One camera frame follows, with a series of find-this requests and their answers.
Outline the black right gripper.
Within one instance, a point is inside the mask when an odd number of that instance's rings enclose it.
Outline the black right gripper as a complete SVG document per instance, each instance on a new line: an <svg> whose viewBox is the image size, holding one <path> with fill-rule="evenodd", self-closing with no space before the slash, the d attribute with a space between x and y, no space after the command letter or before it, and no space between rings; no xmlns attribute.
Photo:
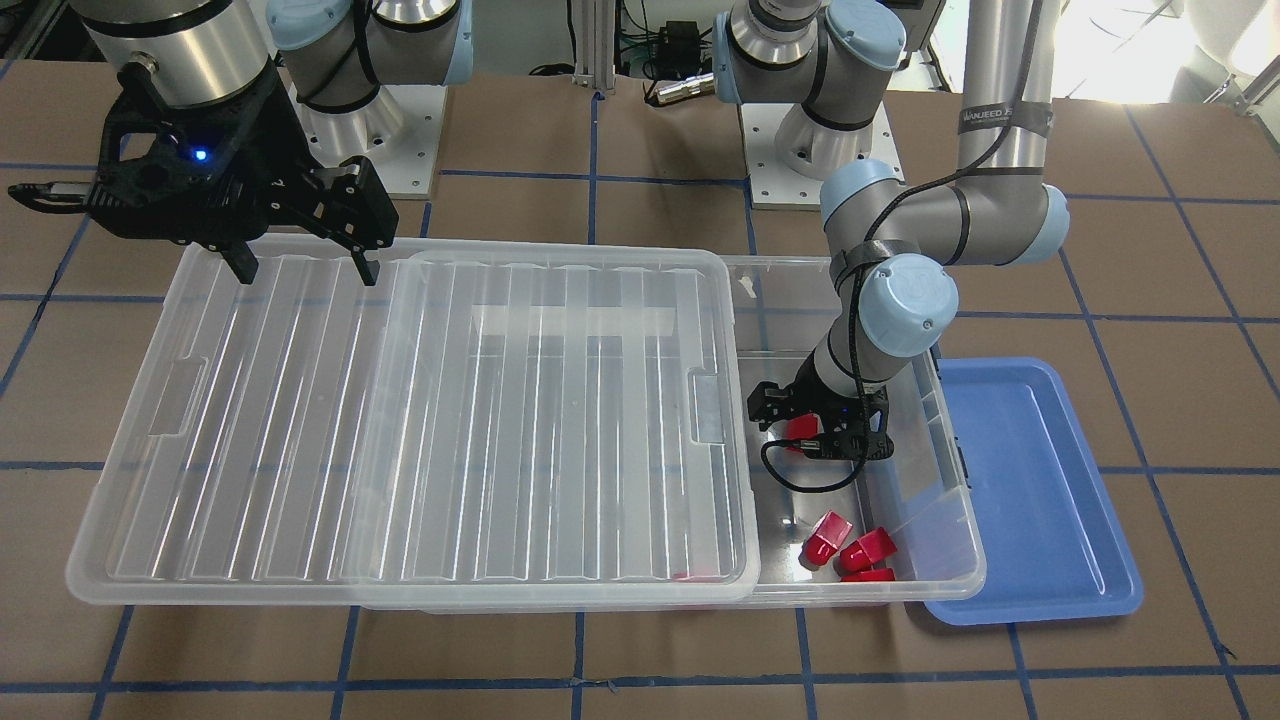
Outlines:
<svg viewBox="0 0 1280 720"><path fill-rule="evenodd" d="M275 67L196 108L166 102L141 65L116 77L122 92L84 200L102 228L215 249L239 283L252 284L259 259L248 242L271 225L297 225L348 249L361 282L376 284L370 254L393 245L396 206L369 158L338 167L314 158Z"/></svg>

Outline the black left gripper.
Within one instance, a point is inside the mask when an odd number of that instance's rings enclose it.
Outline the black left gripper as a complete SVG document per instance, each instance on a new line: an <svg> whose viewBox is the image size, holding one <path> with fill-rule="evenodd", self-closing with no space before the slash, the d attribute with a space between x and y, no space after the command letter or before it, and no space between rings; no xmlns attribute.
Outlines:
<svg viewBox="0 0 1280 720"><path fill-rule="evenodd" d="M846 397L827 388L818 377L812 356L806 357L794 380L785 388L760 382L748 396L748 419L759 429L769 429L805 414L820 419L822 432L814 438L820 460L879 461L892 457L893 441L887 433L890 402L886 389ZM783 439L762 447L767 460L769 447L785 447Z"/></svg>

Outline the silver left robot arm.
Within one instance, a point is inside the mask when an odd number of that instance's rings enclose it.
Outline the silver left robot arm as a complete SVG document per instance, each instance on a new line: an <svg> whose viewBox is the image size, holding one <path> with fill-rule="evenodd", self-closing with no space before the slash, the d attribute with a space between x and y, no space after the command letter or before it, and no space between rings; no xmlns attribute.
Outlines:
<svg viewBox="0 0 1280 720"><path fill-rule="evenodd" d="M1044 182L1053 126L1057 1L974 1L969 13L957 161L908 184L860 158L905 51L899 15L878 1L740 1L713 26L721 101L787 102L781 145L820 179L820 217L838 318L786 387L748 401L762 429L813 415L815 436L780 446L810 459L888 457L887 384L928 351L957 311L947 268L1038 263L1062 246L1069 210Z"/></svg>

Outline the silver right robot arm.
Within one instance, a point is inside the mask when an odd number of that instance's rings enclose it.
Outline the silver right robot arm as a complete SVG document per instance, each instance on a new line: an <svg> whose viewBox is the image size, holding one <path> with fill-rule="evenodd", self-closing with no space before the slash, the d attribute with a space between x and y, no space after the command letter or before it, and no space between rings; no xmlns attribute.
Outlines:
<svg viewBox="0 0 1280 720"><path fill-rule="evenodd" d="M196 245L242 283L250 245L293 225L343 247L366 286L398 214L375 152L408 128L396 86L474 73L468 1L76 1L122 87L95 178L35 204L114 236Z"/></svg>

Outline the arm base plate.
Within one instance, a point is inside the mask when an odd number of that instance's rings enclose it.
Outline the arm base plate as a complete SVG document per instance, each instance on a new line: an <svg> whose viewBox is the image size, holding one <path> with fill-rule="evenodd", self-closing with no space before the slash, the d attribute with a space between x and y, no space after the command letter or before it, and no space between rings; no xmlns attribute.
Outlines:
<svg viewBox="0 0 1280 720"><path fill-rule="evenodd" d="M850 132L815 124L797 104L750 102L739 106L739 115L756 209L815 211L822 183L858 159L882 161L904 179L884 105L869 126Z"/></svg>
<svg viewBox="0 0 1280 720"><path fill-rule="evenodd" d="M329 114L296 104L310 151L324 167L367 158L392 199L430 197L448 88L384 86L365 108Z"/></svg>

